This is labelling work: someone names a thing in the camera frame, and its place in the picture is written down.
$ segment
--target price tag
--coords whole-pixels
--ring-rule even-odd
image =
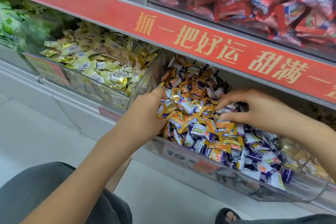
[[[211,163],[210,161],[207,162],[198,158],[197,153],[189,153],[187,151],[188,150],[178,149],[177,147],[175,148],[171,145],[165,144],[162,150],[162,155],[172,159],[174,162],[178,162],[179,164],[188,166],[196,171],[206,174],[212,173],[219,168],[219,166]]]
[[[109,118],[111,120],[114,120],[115,122],[118,122],[120,120],[120,118],[121,118],[121,116],[116,115],[115,113],[110,112],[110,111],[104,109],[101,106],[99,106],[98,109],[99,109],[99,113],[101,115],[103,115],[103,116],[105,116],[105,117],[107,117],[107,118]]]
[[[70,82],[68,81],[67,77],[65,76],[59,65],[55,65],[51,62],[48,62],[44,59],[38,58],[26,52],[24,53],[24,55],[41,74],[50,76],[57,81],[70,85]]]

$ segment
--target white tile floor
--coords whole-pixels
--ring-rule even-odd
[[[0,94],[0,186],[37,164],[62,161],[76,167],[94,145],[90,138]],[[214,223],[219,209],[228,207],[134,160],[114,192],[130,205],[135,224]],[[253,216],[245,214],[244,209],[238,209],[238,213],[242,218],[255,219],[270,218],[270,211],[278,211],[272,203],[264,205],[264,209],[255,209]],[[291,204],[281,208],[283,217],[310,214]]]

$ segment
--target hand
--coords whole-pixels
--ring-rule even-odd
[[[151,93],[139,95],[127,112],[112,129],[122,140],[136,141],[140,145],[151,140],[167,121],[157,117],[161,99],[167,100],[164,89],[156,88]]]
[[[237,90],[224,95],[216,107],[219,110],[234,102],[245,102],[248,112],[227,112],[220,118],[255,126],[266,132],[286,136],[289,128],[304,116],[276,98],[256,90]]]

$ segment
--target sandal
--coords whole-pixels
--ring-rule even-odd
[[[215,224],[232,224],[234,223],[234,221],[232,222],[227,222],[225,220],[225,218],[227,217],[226,214],[228,212],[232,212],[233,215],[237,218],[237,220],[240,220],[241,218],[239,217],[239,215],[237,213],[235,213],[233,210],[229,209],[229,208],[223,208],[219,211],[219,213],[217,214],[216,220],[215,220]]]

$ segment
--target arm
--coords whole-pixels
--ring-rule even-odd
[[[167,99],[161,88],[138,96],[77,170],[21,223],[85,223],[115,171],[166,124],[166,120],[157,118],[161,98]]]
[[[246,123],[292,139],[316,157],[329,176],[336,180],[336,132],[333,129],[255,90],[230,92],[220,100],[217,109],[238,101],[248,103],[249,111],[224,113],[221,115],[223,120]]]

